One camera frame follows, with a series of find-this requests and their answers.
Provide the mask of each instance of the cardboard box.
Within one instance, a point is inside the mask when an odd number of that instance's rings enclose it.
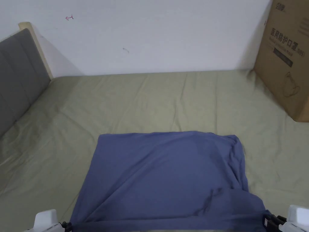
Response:
[[[274,0],[254,66],[289,116],[309,122],[309,0]]]

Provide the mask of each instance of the wall mark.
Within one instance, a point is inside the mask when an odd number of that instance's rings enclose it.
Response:
[[[127,51],[127,52],[128,52],[128,54],[130,53],[128,49],[125,49],[125,48],[122,48],[122,49],[123,49],[123,50],[125,50],[125,51]]]
[[[72,18],[73,19],[73,15],[71,15],[71,17],[66,16],[66,20]]]

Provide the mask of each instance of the black clamp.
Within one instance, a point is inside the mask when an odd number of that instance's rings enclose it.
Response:
[[[267,232],[282,232],[279,230],[279,225],[286,223],[286,218],[282,216],[275,216],[273,214],[266,214],[263,216],[263,226]]]
[[[72,231],[72,223],[71,222],[63,222],[61,223],[61,226],[64,228],[64,232],[70,232]]]

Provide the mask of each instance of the mattress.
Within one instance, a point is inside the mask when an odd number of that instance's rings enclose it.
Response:
[[[68,221],[100,134],[168,131],[235,134],[267,209],[309,207],[309,123],[293,121],[254,72],[61,77],[0,139],[1,231],[32,228],[52,208]]]

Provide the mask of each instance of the bed sheet wrinkle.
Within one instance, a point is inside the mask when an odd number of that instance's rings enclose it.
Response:
[[[146,156],[138,160],[132,168],[124,170],[121,176],[119,176],[118,181],[116,181],[110,187],[110,191],[108,191],[107,197],[102,198],[101,203],[98,204],[96,209],[92,210],[92,213],[87,217],[86,220],[91,218],[91,215],[95,215],[98,208],[102,207],[103,205],[110,204],[110,201],[114,200],[115,196],[117,195],[117,192],[122,191],[122,189],[130,188],[130,186],[134,185],[136,181],[143,178],[144,175],[147,173],[147,171],[149,171],[149,169],[152,169],[154,165],[156,165],[158,162],[159,163],[164,162],[163,156],[156,157],[153,156],[152,154],[157,152],[157,150],[161,150],[162,147],[172,143],[174,140],[175,139],[169,139],[167,141],[154,144],[153,148],[147,151]],[[147,148],[147,145],[141,146],[140,150],[142,150],[143,147]],[[132,152],[129,152],[128,156],[134,155],[135,152],[136,151],[134,150]]]
[[[133,100],[131,100],[130,103],[126,106],[126,109],[125,109],[124,113],[121,115],[121,117],[118,120],[118,122],[116,123],[115,127],[112,129],[112,133],[115,133],[115,132],[118,131],[119,125],[121,124],[123,118],[125,117],[125,115],[129,111],[129,109],[132,106],[132,104],[136,101],[136,99],[138,99],[138,96],[142,92],[142,90],[143,90],[143,88],[144,88],[144,86],[146,84],[146,81],[147,81],[147,75],[143,78],[143,81],[142,81],[141,85],[139,86],[139,88],[137,89],[137,92],[136,92]]]
[[[28,229],[50,208],[68,221],[99,134],[192,130],[239,137],[250,192],[273,214],[309,207],[309,123],[254,72],[61,77],[0,139],[0,231]]]

